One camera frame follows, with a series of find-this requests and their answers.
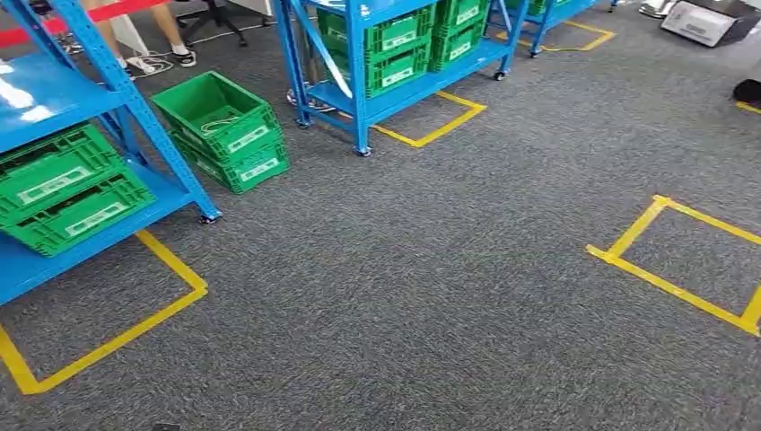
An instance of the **blue metal shelf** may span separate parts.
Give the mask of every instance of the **blue metal shelf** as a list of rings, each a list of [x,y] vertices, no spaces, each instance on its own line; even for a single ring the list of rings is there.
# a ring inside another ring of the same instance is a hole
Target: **blue metal shelf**
[[[504,0],[490,1],[490,7],[496,8],[502,16],[503,22],[508,22],[514,29],[522,27],[523,18],[529,8],[529,0],[520,0],[520,7],[513,17],[508,14]],[[368,128],[373,124],[421,101],[441,88],[489,65],[496,59],[502,61],[494,73],[494,79],[502,81],[507,75],[513,58],[512,53],[518,44],[518,32],[511,31],[505,42],[481,40],[481,43],[472,52],[447,65],[441,72],[426,73],[413,81],[371,99],[365,97],[364,29],[433,3],[435,0],[278,0],[276,12],[277,21],[280,22],[280,25],[277,26],[277,29],[283,43],[288,77],[291,80],[295,95],[296,123],[301,128],[308,128],[312,123],[312,117],[315,117],[342,128],[353,135],[354,152],[362,157],[367,157],[372,155],[372,149],[368,145]],[[316,6],[332,13],[342,14],[345,17],[347,54],[349,57],[348,80],[344,79],[320,34],[310,23],[309,15],[304,10],[305,5]],[[314,86],[304,84],[302,59],[298,52],[297,38],[293,34],[293,25],[291,24],[292,13],[309,38],[311,48],[314,48],[313,51],[318,52],[322,57],[322,63],[336,84],[320,83]],[[346,123],[317,112],[310,107],[312,98],[322,100],[328,105],[350,114],[352,116],[351,121]]]
[[[118,92],[44,54],[0,65],[0,96],[0,153],[123,103]]]
[[[365,105],[367,121],[370,124],[381,122],[508,53],[509,47],[503,42],[483,39],[478,48],[451,63],[441,72],[428,72],[390,92],[369,99]],[[309,96],[335,106],[347,114],[354,115],[352,100],[346,97],[333,83],[317,84],[308,89],[307,93]]]
[[[99,117],[124,149],[129,166],[157,198],[149,207],[54,258],[42,257],[0,233],[0,305],[188,203],[195,203],[208,220],[221,215],[77,0],[49,2],[84,48],[103,85],[81,75],[26,0],[0,1],[40,51],[0,64],[0,153]],[[135,125],[162,156],[173,178],[152,170],[137,144]]]
[[[360,4],[364,28],[426,7],[439,0],[362,0]],[[346,15],[346,0],[304,0],[304,4],[339,15]]]
[[[72,249],[56,257],[46,258],[14,238],[0,233],[0,260],[3,262],[3,270],[0,271],[0,304],[28,292],[193,201],[193,195],[176,182],[142,164],[128,165],[156,196],[156,201]]]
[[[572,16],[581,13],[597,3],[597,0],[570,0],[563,4],[556,4],[555,0],[547,1],[547,8],[544,13],[539,15],[526,14],[526,22],[531,22],[537,25],[536,31],[523,31],[524,36],[532,38],[531,48],[529,53],[532,57],[535,57],[541,51],[542,40],[548,31],[552,30],[555,26],[563,21],[567,21]],[[618,5],[618,0],[610,0],[610,10],[613,10]],[[510,16],[517,16],[520,12],[515,10],[509,10]],[[502,28],[507,29],[508,26],[502,25]]]

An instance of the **yellow tape marking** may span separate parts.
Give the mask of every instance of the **yellow tape marking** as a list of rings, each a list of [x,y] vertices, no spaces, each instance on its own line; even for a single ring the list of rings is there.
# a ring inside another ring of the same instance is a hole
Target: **yellow tape marking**
[[[182,277],[193,290],[148,319],[137,323],[106,344],[80,357],[42,382],[37,381],[18,348],[11,341],[8,333],[0,326],[0,359],[3,359],[3,362],[5,362],[11,376],[23,394],[30,395],[49,391],[206,295],[206,281],[193,272],[192,269],[185,265],[153,235],[146,230],[141,230],[136,233],[136,237],[177,275]]]
[[[573,27],[578,27],[580,29],[586,30],[586,31],[592,31],[595,33],[599,33],[600,36],[593,40],[592,42],[584,45],[581,48],[550,48],[545,45],[540,45],[539,48],[543,51],[550,51],[550,52],[560,52],[560,51],[592,51],[596,47],[602,45],[603,43],[613,39],[616,37],[616,34],[613,31],[600,29],[597,27],[592,27],[591,25],[582,24],[580,22],[575,21],[564,21],[563,24],[571,25]],[[502,31],[501,33],[497,34],[497,39],[507,40],[507,32]],[[520,43],[524,47],[530,47],[531,42],[528,42],[526,40],[518,40],[518,43]]]
[[[655,199],[652,205],[650,205],[650,207],[647,208],[642,215],[640,215],[640,218],[638,218],[634,224],[632,224],[632,226],[629,227],[629,229],[627,229],[623,235],[621,235],[621,238],[619,238],[618,241],[616,241],[616,243],[610,247],[608,253],[611,256],[615,257],[620,257],[622,254],[624,254],[624,251],[626,251],[626,249],[632,245],[632,242],[634,242],[634,240],[640,236],[640,233],[647,229],[647,226],[649,226],[650,223],[655,220],[655,217],[657,217],[658,214],[663,211],[663,208],[665,208],[667,204],[667,202],[661,199]]]
[[[744,101],[738,101],[738,102],[736,102],[735,106],[737,106],[741,110],[748,110],[748,111],[756,113],[756,114],[761,114],[761,110],[759,108],[756,108],[753,105],[748,105]]]
[[[674,202],[673,200],[663,196],[655,195],[653,200],[654,201],[652,205],[650,205],[645,210],[645,212],[634,222],[634,224],[632,224],[632,226],[627,229],[623,235],[621,235],[621,238],[619,238],[613,244],[609,251],[603,251],[592,245],[587,245],[587,252],[592,256],[606,261],[610,265],[619,267],[629,274],[632,274],[633,276],[637,276],[653,285],[656,285],[664,292],[668,292],[679,299],[687,301],[688,303],[691,303],[693,306],[703,310],[704,312],[708,312],[718,317],[719,319],[727,321],[757,337],[761,336],[761,333],[759,333],[758,330],[758,320],[761,318],[761,285],[757,287],[757,290],[753,294],[753,298],[750,300],[750,303],[748,303],[746,306],[745,311],[741,316],[738,316],[722,309],[721,307],[716,306],[713,303],[705,301],[705,299],[699,296],[689,293],[687,290],[676,286],[661,277],[658,277],[642,268],[637,267],[632,263],[627,262],[624,259],[621,259],[621,254],[626,251],[629,246],[632,245],[634,240],[636,240],[636,238],[647,228],[650,223],[652,223],[653,220],[655,220],[658,214],[660,214],[660,212],[666,207],[677,210],[682,214],[692,216],[701,222],[707,223],[713,227],[718,227],[719,229],[737,235],[742,239],[761,245],[761,237],[754,235],[753,233],[743,231],[738,227],[727,224],[719,219],[711,217],[710,215],[695,211],[690,207],[685,207],[684,205]]]
[[[468,100],[462,99],[461,97],[455,96],[454,94],[449,94],[448,92],[436,92],[436,95],[441,96],[444,99],[459,103],[460,105],[465,105],[469,107],[470,109],[467,110],[464,114],[455,118],[449,124],[446,124],[440,128],[437,128],[433,132],[429,133],[426,136],[421,137],[420,139],[413,139],[411,137],[403,136],[393,130],[387,129],[383,126],[378,126],[377,124],[372,125],[371,128],[378,130],[384,135],[388,135],[393,137],[394,139],[402,141],[407,145],[413,146],[415,148],[419,148],[421,146],[432,143],[432,141],[450,133],[455,128],[462,126],[464,123],[466,123],[467,121],[469,121],[476,115],[480,114],[483,110],[487,108],[485,105],[475,103],[474,101],[468,101]],[[338,114],[348,119],[352,117],[344,112],[338,112]]]

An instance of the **sneaker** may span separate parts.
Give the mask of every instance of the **sneaker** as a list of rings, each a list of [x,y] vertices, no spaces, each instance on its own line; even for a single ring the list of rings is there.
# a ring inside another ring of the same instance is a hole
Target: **sneaker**
[[[196,65],[196,53],[194,51],[188,51],[187,54],[171,53],[174,57],[174,61],[181,67],[193,67]]]
[[[296,106],[296,94],[293,92],[293,88],[288,89],[288,92],[285,94],[285,98],[288,100],[288,103]],[[309,105],[310,108],[318,112],[331,112],[332,110],[336,110],[336,108],[333,108],[332,106],[315,99],[310,99]]]

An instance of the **crate label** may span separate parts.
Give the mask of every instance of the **crate label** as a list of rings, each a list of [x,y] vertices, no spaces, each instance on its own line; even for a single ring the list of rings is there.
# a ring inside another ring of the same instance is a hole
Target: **crate label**
[[[408,31],[405,34],[401,36],[397,36],[394,39],[384,40],[383,50],[388,51],[389,49],[394,49],[400,45],[404,45],[405,43],[411,42],[415,39],[417,39],[417,31],[415,30]]]
[[[481,7],[478,5],[475,5],[468,9],[467,11],[457,15],[457,23],[455,25],[460,25],[463,22],[469,20],[470,18],[473,18],[474,16],[478,15],[478,12],[481,10]]]
[[[204,163],[202,160],[196,160],[196,165],[206,171],[209,175],[220,178],[219,172],[216,171],[213,167],[209,166],[208,164]]]
[[[16,196],[24,205],[28,205],[37,199],[44,198],[54,191],[61,190],[62,188],[74,184],[79,180],[84,180],[91,175],[92,172],[88,171],[84,166],[77,166],[71,171],[58,175],[56,178],[47,180],[31,189],[26,189],[25,191],[17,193]]]
[[[470,44],[470,42],[467,42],[467,43],[463,43],[459,48],[452,50],[452,52],[450,53],[450,60],[453,60],[465,54],[466,52],[468,52],[471,46],[472,45]]]
[[[280,162],[277,159],[269,159],[268,161],[260,164],[250,171],[241,172],[241,180],[248,181],[258,175],[261,175],[264,172],[269,171],[270,169],[276,167],[278,164],[280,164]]]
[[[383,84],[382,86],[388,87],[389,85],[393,85],[398,83],[399,81],[403,79],[407,79],[408,77],[412,76],[415,73],[415,69],[412,67],[408,67],[405,70],[402,70],[401,72],[396,72],[394,75],[386,76],[383,78]]]
[[[414,19],[415,19],[415,16],[411,15],[411,16],[408,16],[406,18],[402,18],[401,20],[396,20],[396,21],[392,22],[391,25],[399,25],[399,24],[405,23],[407,21],[412,21]]]
[[[238,139],[237,141],[233,142],[232,144],[227,145],[227,151],[229,151],[230,154],[235,153],[236,151],[240,150],[244,146],[246,146],[246,145],[256,141],[259,138],[261,138],[268,131],[269,131],[269,128],[267,128],[267,126],[259,126],[253,132],[247,134],[246,136],[242,137],[241,139]]]
[[[346,33],[343,33],[342,31],[338,31],[334,29],[333,27],[328,27],[328,36],[332,38],[336,38],[342,42],[349,41],[349,38],[347,38]]]
[[[126,209],[127,206],[121,202],[114,202],[113,204],[103,208],[101,211],[98,211],[97,213],[85,218],[81,222],[70,225],[66,228],[66,233],[68,233],[70,237],[75,237],[76,235],[83,233],[91,227],[105,222],[106,220],[123,212]]]

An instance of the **stacked green crates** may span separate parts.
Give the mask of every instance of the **stacked green crates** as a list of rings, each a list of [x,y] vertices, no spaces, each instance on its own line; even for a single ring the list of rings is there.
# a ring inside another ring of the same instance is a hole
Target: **stacked green crates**
[[[478,46],[490,4],[489,0],[441,0],[438,3],[429,70],[442,71]]]
[[[436,4],[382,22],[364,34],[366,93],[372,98],[423,75],[431,55]],[[349,80],[344,17],[317,11],[319,31],[341,74]]]
[[[153,96],[189,163],[241,194],[288,169],[283,132],[269,104],[216,72]]]
[[[0,154],[0,230],[45,256],[154,200],[89,123]]]

